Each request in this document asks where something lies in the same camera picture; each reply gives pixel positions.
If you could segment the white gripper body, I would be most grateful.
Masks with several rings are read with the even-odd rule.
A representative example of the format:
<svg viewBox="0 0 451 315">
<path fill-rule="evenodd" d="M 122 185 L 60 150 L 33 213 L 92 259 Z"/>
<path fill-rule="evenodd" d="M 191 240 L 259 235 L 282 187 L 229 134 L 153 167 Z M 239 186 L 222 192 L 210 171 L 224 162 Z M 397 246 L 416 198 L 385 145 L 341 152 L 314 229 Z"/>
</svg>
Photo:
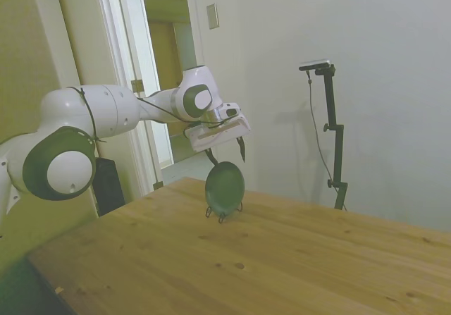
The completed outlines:
<svg viewBox="0 0 451 315">
<path fill-rule="evenodd" d="M 186 130 L 185 135 L 195 152 L 202 152 L 219 144 L 243 137 L 251 131 L 243 114 L 216 125 L 196 125 Z"/>
</svg>

